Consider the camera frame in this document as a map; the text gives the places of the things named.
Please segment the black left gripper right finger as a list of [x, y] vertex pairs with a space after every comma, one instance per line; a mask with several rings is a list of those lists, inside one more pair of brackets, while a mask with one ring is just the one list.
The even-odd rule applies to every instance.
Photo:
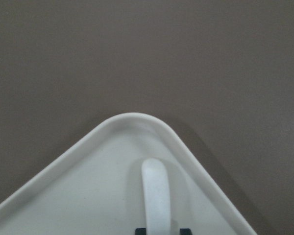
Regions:
[[179, 230], [180, 235], [192, 235], [192, 231], [189, 228], [181, 228]]

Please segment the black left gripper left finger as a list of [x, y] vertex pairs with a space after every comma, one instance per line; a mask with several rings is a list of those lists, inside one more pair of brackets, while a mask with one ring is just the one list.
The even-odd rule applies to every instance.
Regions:
[[134, 235], [146, 235], [146, 228], [136, 228]]

